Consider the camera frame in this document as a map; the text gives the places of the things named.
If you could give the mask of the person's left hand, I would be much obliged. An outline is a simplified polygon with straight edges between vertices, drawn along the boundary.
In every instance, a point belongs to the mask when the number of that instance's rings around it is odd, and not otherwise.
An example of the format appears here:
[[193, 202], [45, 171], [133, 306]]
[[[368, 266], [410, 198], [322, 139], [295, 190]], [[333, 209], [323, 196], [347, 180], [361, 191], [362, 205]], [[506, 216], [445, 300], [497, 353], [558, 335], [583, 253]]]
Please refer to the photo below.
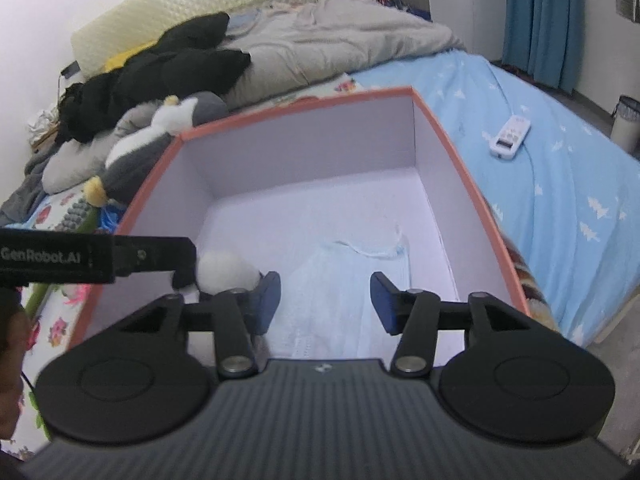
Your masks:
[[16, 289], [1, 289], [1, 439], [12, 438], [21, 415], [22, 367], [32, 326]]

